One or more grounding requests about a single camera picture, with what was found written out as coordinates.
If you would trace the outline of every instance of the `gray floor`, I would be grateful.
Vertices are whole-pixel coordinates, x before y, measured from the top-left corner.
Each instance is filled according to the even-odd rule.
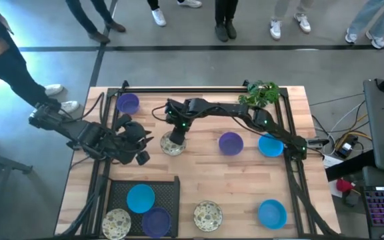
[[[103,21],[92,4],[81,2],[103,31]],[[293,0],[283,25],[283,38],[274,42],[267,24],[275,0],[240,1],[235,18],[239,37],[228,45],[344,45],[345,28],[364,2],[316,1],[309,14],[313,32],[304,35],[292,21],[298,3]],[[145,0],[119,0],[114,18],[126,26],[127,32],[110,32],[109,46],[221,45],[213,33],[214,0],[205,1],[201,9],[180,8],[175,0],[160,0],[160,6],[168,22],[164,28],[153,22]],[[99,46],[87,38],[64,0],[0,0],[0,11],[10,22],[19,47]],[[359,44],[369,42],[362,37]],[[43,85],[64,84],[68,90],[59,100],[84,103],[97,52],[45,51],[40,48],[40,52],[23,53],[32,76]],[[384,50],[108,51],[97,86],[120,86],[123,80],[134,86],[239,85],[244,79],[261,79],[279,85],[304,85],[309,102],[317,103],[360,93],[362,81],[374,78],[384,78]],[[311,109],[331,129],[362,100],[359,96]],[[14,173],[10,178],[0,204],[0,239],[52,235],[63,196],[72,151],[58,134],[28,125],[31,111],[0,81],[0,155],[34,166],[33,174]],[[349,127],[353,118],[346,118],[338,129]],[[362,211],[335,202],[342,232],[366,236]]]

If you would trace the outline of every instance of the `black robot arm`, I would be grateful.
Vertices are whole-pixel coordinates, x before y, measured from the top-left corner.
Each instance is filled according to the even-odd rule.
[[[250,108],[246,104],[209,103],[204,99],[187,99],[184,103],[168,99],[165,108],[166,122],[174,125],[170,141],[180,145],[185,140],[185,134],[196,118],[209,115],[238,117],[252,130],[268,132],[274,138],[282,141],[294,159],[306,159],[307,142],[300,136],[294,136],[274,122],[271,114],[259,107]]]
[[[120,117],[115,130],[112,130],[100,123],[69,119],[52,106],[41,105],[32,112],[29,123],[62,134],[70,140],[67,143],[70,148],[75,149],[79,145],[88,156],[96,160],[110,158],[128,164],[136,156],[137,162],[143,165],[150,158],[144,149],[153,137],[146,138],[150,131],[145,131],[129,115]],[[122,127],[124,132],[117,133]]]

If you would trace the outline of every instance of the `potted plant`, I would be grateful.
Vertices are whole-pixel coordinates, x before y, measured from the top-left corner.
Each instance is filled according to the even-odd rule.
[[[261,80],[248,84],[249,95],[238,97],[239,103],[248,104],[251,107],[264,108],[269,103],[275,103],[279,99],[279,87],[273,82],[264,83]]]

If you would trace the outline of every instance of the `patterned plate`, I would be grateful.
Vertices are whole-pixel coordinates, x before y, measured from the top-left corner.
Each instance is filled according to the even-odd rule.
[[[164,136],[161,138],[161,141],[159,144],[161,145],[161,149],[164,153],[170,155],[170,156],[177,156],[180,153],[183,152],[186,148],[186,140],[183,141],[182,145],[177,145],[170,141],[170,135],[171,131],[164,134]]]
[[[203,201],[193,212],[193,221],[202,231],[214,231],[221,225],[223,214],[221,208],[212,201]]]
[[[103,234],[110,240],[120,240],[130,231],[131,218],[123,209],[114,209],[103,219]]]

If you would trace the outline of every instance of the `wooden tabletop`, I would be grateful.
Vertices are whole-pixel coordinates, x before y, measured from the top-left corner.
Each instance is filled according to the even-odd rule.
[[[287,87],[297,134],[304,138],[315,136],[309,104],[304,87]],[[91,108],[101,92],[107,87],[90,88],[85,110]],[[134,121],[146,130],[152,131],[152,140],[146,150],[151,159],[144,166],[135,160],[128,165],[112,165],[110,178],[114,180],[172,181],[175,175],[181,182],[179,237],[296,237],[293,207],[289,193],[285,162],[283,157],[262,156],[257,148],[259,136],[241,128],[228,117],[206,117],[193,122],[186,134],[187,148],[179,156],[164,154],[159,140],[164,133],[173,129],[172,125],[160,122],[151,115],[151,110],[166,103],[167,98],[183,102],[184,99],[200,97],[209,102],[234,103],[238,93],[139,93],[140,110],[134,114]],[[285,125],[284,104],[281,103]],[[275,108],[265,108],[276,120]],[[156,112],[164,118],[163,110]],[[85,120],[99,122],[99,105]],[[238,133],[244,141],[244,150],[237,156],[220,154],[218,138],[227,132]],[[328,223],[340,232],[334,204],[329,191],[322,159],[309,152],[304,160],[304,168],[312,204]],[[83,152],[75,152],[72,164],[83,159]],[[87,192],[93,168],[92,160],[75,166],[69,173],[56,233],[61,233],[79,214],[87,200]],[[263,227],[257,218],[257,210],[262,201],[276,199],[287,210],[287,224],[284,228],[272,231]],[[223,224],[210,233],[200,231],[193,222],[193,210],[204,200],[214,201],[222,208]],[[307,229],[306,214],[301,205],[302,220]]]

